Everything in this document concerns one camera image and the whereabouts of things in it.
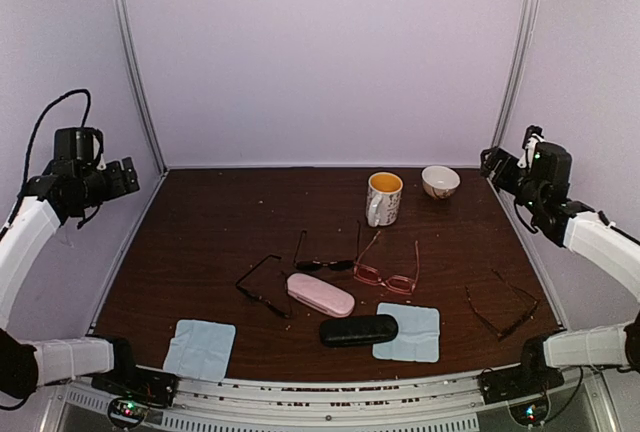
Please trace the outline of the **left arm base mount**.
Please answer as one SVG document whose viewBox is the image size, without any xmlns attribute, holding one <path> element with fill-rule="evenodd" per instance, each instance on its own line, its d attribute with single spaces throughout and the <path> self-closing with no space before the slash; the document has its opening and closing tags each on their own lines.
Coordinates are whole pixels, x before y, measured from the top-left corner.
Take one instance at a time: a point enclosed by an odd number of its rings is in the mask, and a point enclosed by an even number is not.
<svg viewBox="0 0 640 432">
<path fill-rule="evenodd" d="M 145 421 L 152 409 L 173 405 L 179 384 L 177 375 L 139 366 L 127 339 L 99 335 L 90 338 L 105 340 L 113 351 L 113 368 L 90 378 L 94 389 L 114 395 L 106 416 L 116 429 L 131 431 Z"/>
</svg>

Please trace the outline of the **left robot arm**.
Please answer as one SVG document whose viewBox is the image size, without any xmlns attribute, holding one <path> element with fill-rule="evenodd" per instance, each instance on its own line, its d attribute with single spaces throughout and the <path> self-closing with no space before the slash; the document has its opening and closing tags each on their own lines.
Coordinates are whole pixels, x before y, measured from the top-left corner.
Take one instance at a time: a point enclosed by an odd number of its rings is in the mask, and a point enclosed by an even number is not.
<svg viewBox="0 0 640 432">
<path fill-rule="evenodd" d="M 129 157 L 105 162 L 103 133 L 91 127 L 59 129 L 53 158 L 38 176 L 27 176 L 1 229 L 1 326 L 7 328 L 15 300 L 33 263 L 68 219 L 86 225 L 109 201 L 139 191 Z M 20 342 L 1 333 L 1 392 L 24 406 L 37 389 L 104 374 L 123 396 L 144 385 L 125 339 L 87 336 Z"/>
</svg>

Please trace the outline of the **black glasses case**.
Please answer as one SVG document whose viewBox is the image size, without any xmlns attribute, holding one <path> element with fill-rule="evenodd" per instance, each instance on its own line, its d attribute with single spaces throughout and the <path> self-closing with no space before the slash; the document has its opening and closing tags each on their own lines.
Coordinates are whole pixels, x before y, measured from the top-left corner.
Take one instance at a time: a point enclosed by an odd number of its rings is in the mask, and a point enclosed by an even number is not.
<svg viewBox="0 0 640 432">
<path fill-rule="evenodd" d="M 359 347 L 394 340 L 399 326 L 388 314 L 329 319 L 320 324 L 320 342 L 331 348 Z"/>
</svg>

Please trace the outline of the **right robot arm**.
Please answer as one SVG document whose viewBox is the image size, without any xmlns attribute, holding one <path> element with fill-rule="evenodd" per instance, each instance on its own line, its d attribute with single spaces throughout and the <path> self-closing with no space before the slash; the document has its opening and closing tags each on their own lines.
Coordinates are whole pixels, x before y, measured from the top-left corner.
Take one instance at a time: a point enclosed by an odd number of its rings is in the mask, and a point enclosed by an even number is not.
<svg viewBox="0 0 640 432">
<path fill-rule="evenodd" d="M 526 227 L 560 248 L 592 262 L 633 296 L 639 294 L 639 242 L 606 215 L 569 198 L 570 153 L 544 139 L 531 125 L 515 157 L 500 147 L 480 154 L 481 174 L 494 188 L 512 195 L 531 215 Z M 488 403 L 511 400 L 559 387 L 565 367 L 639 369 L 639 322 L 575 332 L 557 332 L 525 342 L 518 365 L 481 376 Z"/>
</svg>

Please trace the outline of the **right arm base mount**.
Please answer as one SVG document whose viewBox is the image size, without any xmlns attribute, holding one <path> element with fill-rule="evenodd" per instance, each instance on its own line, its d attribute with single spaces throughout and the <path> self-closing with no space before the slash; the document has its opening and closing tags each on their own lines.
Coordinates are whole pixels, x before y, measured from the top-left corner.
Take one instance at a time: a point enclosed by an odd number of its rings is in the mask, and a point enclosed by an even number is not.
<svg viewBox="0 0 640 432">
<path fill-rule="evenodd" d="M 478 377 L 484 403 L 508 402 L 511 418 L 528 428 L 540 427 L 551 418 L 548 393 L 563 384 L 563 373 L 546 364 L 538 345 L 526 345 L 518 365 L 485 369 Z"/>
</svg>

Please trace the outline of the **pink glasses case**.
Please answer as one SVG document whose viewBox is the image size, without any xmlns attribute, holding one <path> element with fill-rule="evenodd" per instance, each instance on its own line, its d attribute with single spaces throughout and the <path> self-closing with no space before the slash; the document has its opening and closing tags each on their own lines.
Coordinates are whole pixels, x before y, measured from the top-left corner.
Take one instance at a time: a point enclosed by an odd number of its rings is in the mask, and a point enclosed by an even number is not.
<svg viewBox="0 0 640 432">
<path fill-rule="evenodd" d="M 291 298 L 329 317 L 348 317 L 355 308 L 350 293 L 307 274 L 290 275 L 286 287 Z"/>
</svg>

